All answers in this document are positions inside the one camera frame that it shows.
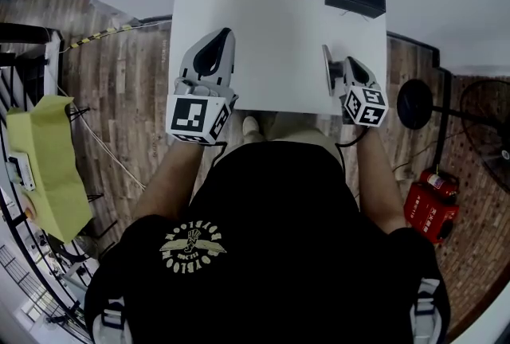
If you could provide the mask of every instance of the person's right arm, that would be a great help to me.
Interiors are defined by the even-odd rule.
[[[361,212],[385,233],[405,228],[402,196],[377,128],[369,129],[356,146]]]

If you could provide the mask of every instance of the shoe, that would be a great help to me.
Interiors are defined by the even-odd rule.
[[[247,116],[242,123],[242,134],[247,136],[248,133],[255,131],[260,133],[261,127],[258,125],[257,120],[253,116]]]

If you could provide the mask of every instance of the red fire extinguisher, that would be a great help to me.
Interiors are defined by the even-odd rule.
[[[434,173],[431,169],[424,170],[420,175],[420,182],[429,184],[433,191],[448,203],[455,202],[459,191],[459,181],[451,174]]]

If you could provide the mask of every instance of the t-shirt logo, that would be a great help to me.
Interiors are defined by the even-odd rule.
[[[202,268],[203,264],[210,264],[210,258],[226,253],[226,250],[215,240],[221,240],[218,227],[210,222],[192,221],[174,228],[174,233],[168,233],[165,239],[170,240],[160,249],[167,268],[174,273],[193,273]]]

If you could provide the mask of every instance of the fire extinguisher box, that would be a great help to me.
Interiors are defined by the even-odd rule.
[[[417,182],[411,186],[404,205],[407,221],[433,244],[449,235],[458,212],[458,205],[443,203],[427,185]]]

